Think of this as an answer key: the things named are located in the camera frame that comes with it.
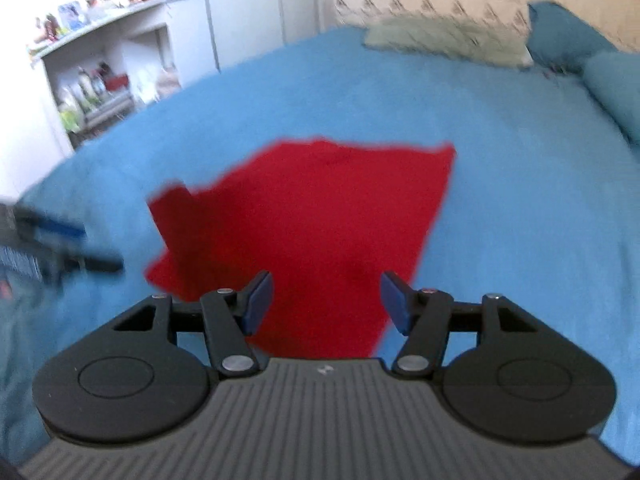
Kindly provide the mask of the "red knit sweater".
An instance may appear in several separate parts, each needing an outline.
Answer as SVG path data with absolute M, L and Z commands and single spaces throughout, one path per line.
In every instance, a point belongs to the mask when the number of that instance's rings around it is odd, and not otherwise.
M 182 300 L 267 271 L 273 300 L 253 344 L 285 358 L 370 356 L 387 325 L 386 271 L 411 280 L 456 151 L 282 142 L 208 188 L 149 203 L 165 250 L 146 279 Z

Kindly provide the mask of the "white shelf unit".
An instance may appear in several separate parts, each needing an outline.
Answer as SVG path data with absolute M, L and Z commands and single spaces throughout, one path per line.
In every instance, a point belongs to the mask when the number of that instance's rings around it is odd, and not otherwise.
M 58 159 L 125 112 L 218 72 L 208 0 L 148 0 L 70 32 L 32 60 Z M 104 78 L 127 74 L 108 92 Z

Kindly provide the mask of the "red box on shelf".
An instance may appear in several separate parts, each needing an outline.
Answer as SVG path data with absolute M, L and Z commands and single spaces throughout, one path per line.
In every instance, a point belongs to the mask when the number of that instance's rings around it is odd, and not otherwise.
M 116 92 L 129 88 L 129 77 L 127 74 L 113 75 L 104 78 L 104 86 L 108 92 Z

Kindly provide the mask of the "blue bed sheet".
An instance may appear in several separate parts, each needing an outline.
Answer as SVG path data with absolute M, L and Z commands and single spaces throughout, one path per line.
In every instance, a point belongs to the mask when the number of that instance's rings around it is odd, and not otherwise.
M 604 442 L 639 458 L 639 151 L 574 76 L 367 49 L 342 27 L 200 80 L 83 146 L 24 202 L 119 252 L 119 276 L 17 286 L 1 306 L 1 453 L 47 442 L 32 376 L 149 296 L 163 244 L 146 201 L 200 186 L 278 139 L 430 146 L 457 159 L 416 282 L 459 300 L 501 292 L 617 382 Z

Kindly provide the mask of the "white wardrobe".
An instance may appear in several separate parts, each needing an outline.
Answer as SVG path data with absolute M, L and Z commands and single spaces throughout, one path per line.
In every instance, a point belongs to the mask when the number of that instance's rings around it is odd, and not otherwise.
M 218 70 L 320 32 L 318 0 L 208 0 Z

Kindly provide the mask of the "rolled blue duvet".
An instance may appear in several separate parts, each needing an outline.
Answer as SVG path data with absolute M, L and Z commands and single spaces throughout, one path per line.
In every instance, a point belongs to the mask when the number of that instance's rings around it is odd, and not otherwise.
M 587 89 L 634 144 L 639 144 L 639 70 L 638 53 L 620 51 L 598 53 L 582 70 Z

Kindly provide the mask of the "green pillow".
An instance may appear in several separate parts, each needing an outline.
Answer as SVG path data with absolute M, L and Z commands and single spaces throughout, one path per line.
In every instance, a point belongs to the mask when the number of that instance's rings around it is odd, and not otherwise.
M 515 30 L 453 18 L 389 18 L 372 24 L 363 44 L 370 49 L 434 54 L 499 67 L 534 64 L 526 38 Z

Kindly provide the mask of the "teal pillow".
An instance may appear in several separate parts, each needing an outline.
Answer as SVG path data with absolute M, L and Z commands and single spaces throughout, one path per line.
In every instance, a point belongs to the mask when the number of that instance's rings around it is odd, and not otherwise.
M 579 74 L 593 56 L 618 51 L 597 29 L 556 2 L 530 2 L 528 16 L 528 52 L 536 64 L 555 72 Z

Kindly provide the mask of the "cream embroidered pillow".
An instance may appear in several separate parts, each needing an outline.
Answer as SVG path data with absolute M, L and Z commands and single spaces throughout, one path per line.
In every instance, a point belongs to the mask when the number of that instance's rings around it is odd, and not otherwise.
M 338 24 L 367 27 L 394 16 L 424 16 L 505 27 L 526 36 L 528 4 L 516 0 L 333 0 Z

